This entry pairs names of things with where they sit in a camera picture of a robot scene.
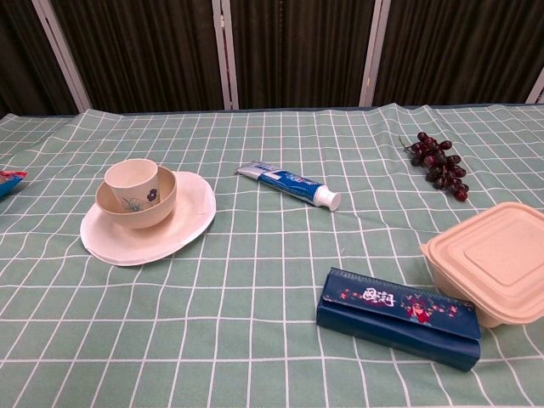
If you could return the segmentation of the green white checkered tablecloth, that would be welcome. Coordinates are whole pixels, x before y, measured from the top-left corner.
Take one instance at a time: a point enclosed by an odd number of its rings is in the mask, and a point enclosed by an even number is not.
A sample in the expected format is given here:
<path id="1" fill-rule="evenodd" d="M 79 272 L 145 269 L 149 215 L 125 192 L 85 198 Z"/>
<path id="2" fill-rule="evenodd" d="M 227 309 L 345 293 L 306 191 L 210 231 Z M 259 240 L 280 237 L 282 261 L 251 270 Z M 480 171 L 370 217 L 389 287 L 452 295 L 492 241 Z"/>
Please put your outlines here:
<path id="1" fill-rule="evenodd" d="M 461 157 L 468 199 L 400 144 Z M 119 268 L 79 229 L 108 166 L 200 174 L 216 216 L 186 248 Z M 335 212 L 241 175 L 258 161 L 325 184 Z M 504 201 L 544 211 L 544 105 L 0 117 L 0 408 L 544 407 L 544 319 L 484 330 L 469 372 L 328 331 L 331 267 L 432 288 L 420 245 Z"/>

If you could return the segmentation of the dark folding screen with white frames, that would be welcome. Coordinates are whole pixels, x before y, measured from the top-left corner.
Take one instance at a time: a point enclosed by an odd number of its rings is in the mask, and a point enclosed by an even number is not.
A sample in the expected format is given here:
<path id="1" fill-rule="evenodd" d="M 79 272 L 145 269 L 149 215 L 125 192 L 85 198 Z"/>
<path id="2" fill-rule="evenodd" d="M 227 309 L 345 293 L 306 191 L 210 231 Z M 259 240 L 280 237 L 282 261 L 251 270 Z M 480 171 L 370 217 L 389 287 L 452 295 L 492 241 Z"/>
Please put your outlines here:
<path id="1" fill-rule="evenodd" d="M 0 117 L 74 115 L 39 0 L 0 0 Z M 46 0 L 92 108 L 523 103 L 544 0 Z"/>

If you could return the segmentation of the white paper plate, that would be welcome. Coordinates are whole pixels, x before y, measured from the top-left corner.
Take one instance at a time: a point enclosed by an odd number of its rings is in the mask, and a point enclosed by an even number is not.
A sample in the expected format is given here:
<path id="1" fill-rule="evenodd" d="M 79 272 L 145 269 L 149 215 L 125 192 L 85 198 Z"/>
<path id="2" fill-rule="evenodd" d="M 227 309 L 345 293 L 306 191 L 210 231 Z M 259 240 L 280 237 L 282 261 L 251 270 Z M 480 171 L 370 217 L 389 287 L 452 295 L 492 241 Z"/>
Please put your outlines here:
<path id="1" fill-rule="evenodd" d="M 175 202 L 163 220 L 146 228 L 141 225 L 149 224 L 151 217 L 142 212 L 112 212 L 115 197 L 107 185 L 99 187 L 96 202 L 80 227 L 82 244 L 88 252 L 116 266 L 147 264 L 175 253 L 206 230 L 216 213 L 210 184 L 190 172 L 160 167 L 159 174 L 160 192 Z"/>

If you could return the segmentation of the blue white toothpaste tube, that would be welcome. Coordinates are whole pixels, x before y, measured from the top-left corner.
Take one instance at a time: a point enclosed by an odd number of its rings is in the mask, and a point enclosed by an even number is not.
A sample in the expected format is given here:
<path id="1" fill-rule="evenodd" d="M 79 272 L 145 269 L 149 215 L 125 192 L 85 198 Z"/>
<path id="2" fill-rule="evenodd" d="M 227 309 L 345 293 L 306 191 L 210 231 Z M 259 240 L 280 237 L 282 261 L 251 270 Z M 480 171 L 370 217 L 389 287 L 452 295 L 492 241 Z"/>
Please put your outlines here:
<path id="1" fill-rule="evenodd" d="M 329 190 L 325 184 L 268 163 L 251 161 L 239 167 L 237 172 L 315 207 L 328 207 L 331 212 L 335 212 L 341 202 L 341 195 Z"/>

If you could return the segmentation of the dark red grape bunch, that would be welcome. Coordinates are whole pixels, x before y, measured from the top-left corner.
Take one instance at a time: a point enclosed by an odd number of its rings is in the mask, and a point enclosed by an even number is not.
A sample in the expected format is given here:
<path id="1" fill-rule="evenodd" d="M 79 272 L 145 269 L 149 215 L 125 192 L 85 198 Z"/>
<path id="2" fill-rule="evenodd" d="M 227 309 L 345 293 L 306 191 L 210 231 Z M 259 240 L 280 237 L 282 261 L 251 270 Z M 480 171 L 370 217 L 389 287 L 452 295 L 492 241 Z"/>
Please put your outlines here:
<path id="1" fill-rule="evenodd" d="M 413 144 L 399 140 L 410 157 L 411 165 L 423 167 L 426 171 L 425 179 L 436 190 L 443 190 L 457 201 L 465 202 L 468 199 L 469 187 L 463 179 L 467 171 L 460 166 L 459 155 L 448 153 L 452 143 L 449 140 L 438 142 L 425 132 L 419 132 L 416 137 L 417 142 Z"/>

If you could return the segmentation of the beige lidded food container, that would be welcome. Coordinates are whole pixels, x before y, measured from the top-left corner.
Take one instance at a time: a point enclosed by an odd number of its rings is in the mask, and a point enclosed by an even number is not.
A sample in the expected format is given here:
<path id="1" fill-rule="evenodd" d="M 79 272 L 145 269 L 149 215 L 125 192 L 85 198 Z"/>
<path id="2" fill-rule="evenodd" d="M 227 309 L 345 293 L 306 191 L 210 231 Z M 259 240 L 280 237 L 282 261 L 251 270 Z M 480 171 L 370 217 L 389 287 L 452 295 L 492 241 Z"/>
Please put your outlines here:
<path id="1" fill-rule="evenodd" d="M 503 202 L 421 250 L 437 288 L 474 303 L 480 325 L 525 325 L 544 317 L 544 212 Z"/>

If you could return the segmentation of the blue printed pencil case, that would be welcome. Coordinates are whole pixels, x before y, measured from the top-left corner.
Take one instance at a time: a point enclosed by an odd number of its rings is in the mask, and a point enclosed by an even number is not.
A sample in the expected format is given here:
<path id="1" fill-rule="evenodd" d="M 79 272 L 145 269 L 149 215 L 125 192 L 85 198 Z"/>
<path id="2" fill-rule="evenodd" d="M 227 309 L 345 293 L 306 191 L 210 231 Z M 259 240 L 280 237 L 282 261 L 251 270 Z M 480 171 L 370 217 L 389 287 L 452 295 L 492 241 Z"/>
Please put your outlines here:
<path id="1" fill-rule="evenodd" d="M 330 269 L 316 324 L 469 371 L 480 359 L 475 306 L 342 269 Z"/>

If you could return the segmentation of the white cup with flower print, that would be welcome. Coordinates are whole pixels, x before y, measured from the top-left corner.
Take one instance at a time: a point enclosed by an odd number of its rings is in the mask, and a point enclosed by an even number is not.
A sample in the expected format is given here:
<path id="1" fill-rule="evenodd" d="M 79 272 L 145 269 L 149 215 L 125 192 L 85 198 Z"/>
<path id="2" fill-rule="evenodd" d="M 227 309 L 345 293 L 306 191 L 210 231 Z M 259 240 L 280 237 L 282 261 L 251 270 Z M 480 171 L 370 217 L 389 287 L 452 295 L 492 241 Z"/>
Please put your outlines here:
<path id="1" fill-rule="evenodd" d="M 106 171 L 105 183 L 125 212 L 141 212 L 161 202 L 158 166 L 151 160 L 118 162 Z"/>

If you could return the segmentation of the beige bowl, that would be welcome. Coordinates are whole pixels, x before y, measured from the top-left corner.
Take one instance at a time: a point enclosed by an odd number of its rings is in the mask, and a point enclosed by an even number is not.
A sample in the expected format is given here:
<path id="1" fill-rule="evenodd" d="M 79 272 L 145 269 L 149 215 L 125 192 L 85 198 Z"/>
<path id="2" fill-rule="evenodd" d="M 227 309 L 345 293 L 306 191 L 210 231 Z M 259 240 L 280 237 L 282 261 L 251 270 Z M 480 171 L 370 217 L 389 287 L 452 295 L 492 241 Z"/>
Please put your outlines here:
<path id="1" fill-rule="evenodd" d="M 176 195 L 177 179 L 174 173 L 165 167 L 158 167 L 157 197 L 160 201 L 153 207 L 139 212 L 124 211 L 105 182 L 96 192 L 95 203 L 109 221 L 129 229 L 145 229 L 159 224 L 173 211 Z"/>

